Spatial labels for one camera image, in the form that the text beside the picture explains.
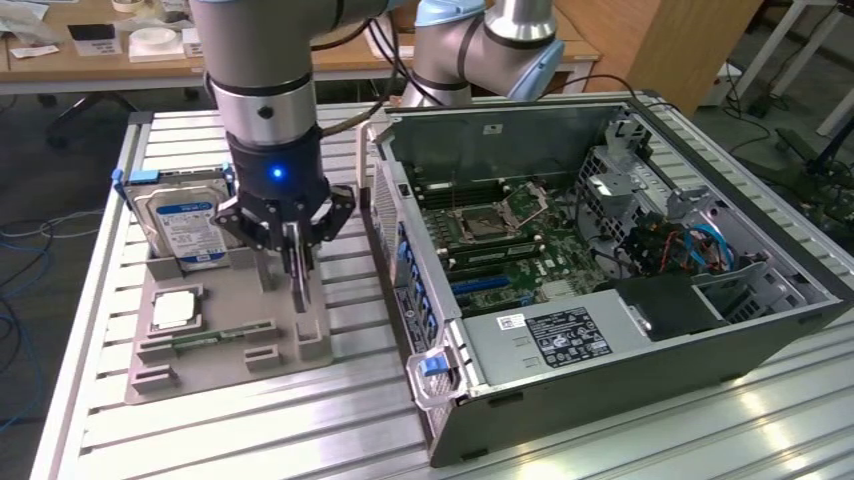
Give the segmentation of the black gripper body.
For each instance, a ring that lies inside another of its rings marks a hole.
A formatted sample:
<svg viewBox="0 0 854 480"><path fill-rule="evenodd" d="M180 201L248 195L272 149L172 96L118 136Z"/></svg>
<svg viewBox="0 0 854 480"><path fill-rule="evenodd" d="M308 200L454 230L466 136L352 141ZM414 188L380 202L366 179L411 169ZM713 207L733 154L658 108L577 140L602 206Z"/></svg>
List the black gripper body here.
<svg viewBox="0 0 854 480"><path fill-rule="evenodd" d="M284 220L311 218L330 196L320 158L322 129L275 145L244 143L226 136L238 180L238 199L252 212L268 213L268 203Z"/></svg>

